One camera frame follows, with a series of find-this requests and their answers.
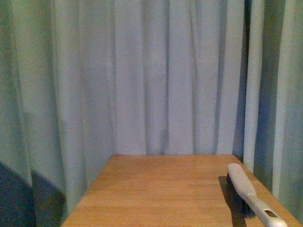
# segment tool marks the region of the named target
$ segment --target white curtain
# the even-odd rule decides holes
[[[59,226],[112,154],[241,155],[243,13],[243,0],[1,1],[2,224]]]
[[[303,223],[303,2],[253,0],[244,164]]]

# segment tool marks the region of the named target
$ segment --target curtain fold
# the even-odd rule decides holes
[[[302,52],[295,48],[302,47],[302,3],[286,1],[284,21],[279,14],[272,28],[283,25],[282,37],[274,35],[281,43],[272,45],[275,15],[266,13],[283,12],[284,2],[268,9],[265,1],[263,28],[255,3],[244,160],[302,218],[301,194],[300,205],[285,195],[294,193],[287,184],[302,186],[299,176],[285,176],[292,166],[302,170]],[[241,158],[244,0],[4,0],[0,13],[0,185],[14,179],[16,198],[1,201],[4,225],[60,226],[112,154],[240,147]]]
[[[244,139],[244,163],[301,223],[302,11],[299,0],[252,1]]]

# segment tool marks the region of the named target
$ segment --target brush bristles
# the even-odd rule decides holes
[[[242,199],[241,196],[237,193],[236,189],[233,186],[233,183],[232,183],[232,180],[231,180],[229,174],[227,174],[226,181],[232,192],[232,198],[239,208],[239,214],[245,218],[253,218],[256,214],[252,211],[252,209],[245,202],[245,200]]]

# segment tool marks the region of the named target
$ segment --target table top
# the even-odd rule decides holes
[[[263,227],[236,211],[226,183],[233,155],[112,156],[63,227]],[[300,223],[241,164],[290,227]]]

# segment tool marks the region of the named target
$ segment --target wood grain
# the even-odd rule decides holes
[[[63,227],[262,227],[239,216],[226,184],[233,155],[112,156]],[[244,167],[258,196],[299,222]]]

